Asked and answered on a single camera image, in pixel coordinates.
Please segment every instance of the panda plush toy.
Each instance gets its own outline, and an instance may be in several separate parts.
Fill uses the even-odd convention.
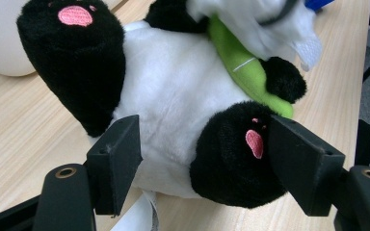
[[[40,77],[93,141],[140,116],[134,187],[264,205],[286,192],[267,156],[277,145],[267,139],[270,115],[292,116],[305,81],[284,59],[263,57],[266,47],[252,55],[224,24],[233,21],[226,9],[190,8],[157,0],[144,20],[122,27],[100,0],[31,0],[17,26]]]

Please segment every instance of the pink paw pad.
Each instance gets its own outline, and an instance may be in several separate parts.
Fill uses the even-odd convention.
[[[92,15],[86,9],[79,6],[63,8],[59,11],[58,17],[65,25],[87,27],[93,23]]]
[[[260,134],[253,130],[249,130],[246,133],[246,143],[251,148],[253,156],[256,159],[261,159],[263,156],[263,139]]]

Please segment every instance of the plush toy body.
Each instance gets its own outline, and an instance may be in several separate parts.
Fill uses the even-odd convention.
[[[18,28],[41,78],[91,137],[140,115],[144,160],[134,186],[248,208],[268,203],[285,193],[266,156],[275,112],[235,84],[206,20],[196,23],[185,5],[157,1],[124,33],[102,2],[32,0]],[[290,103],[304,95],[293,65],[259,62],[268,92]]]

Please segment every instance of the stuffed animal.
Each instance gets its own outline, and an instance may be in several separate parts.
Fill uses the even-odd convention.
[[[17,26],[40,77],[94,141],[140,116],[134,187],[245,208],[285,193],[267,125],[292,115],[305,81],[284,59],[256,58],[214,13],[195,21],[185,0],[157,0],[122,27],[99,0],[31,0]]]

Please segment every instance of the black fur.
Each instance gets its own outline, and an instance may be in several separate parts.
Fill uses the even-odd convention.
[[[214,115],[203,129],[197,157],[191,163],[193,189],[201,196],[230,206],[254,208],[285,194],[267,156],[267,124],[273,112],[254,102],[236,104]],[[257,117],[259,123],[253,123]],[[245,136],[249,129],[264,140],[263,158],[253,157]]]
[[[266,72],[266,89],[269,93],[295,103],[305,95],[307,86],[299,70],[279,57],[260,60]]]
[[[208,18],[200,22],[190,17],[186,10],[186,0],[157,0],[149,7],[145,21],[151,27],[184,33],[204,33]]]
[[[90,11],[93,24],[61,23],[58,12],[71,5]],[[32,0],[17,26],[26,54],[47,86],[90,136],[103,134],[125,75],[123,30],[116,17],[98,0]]]

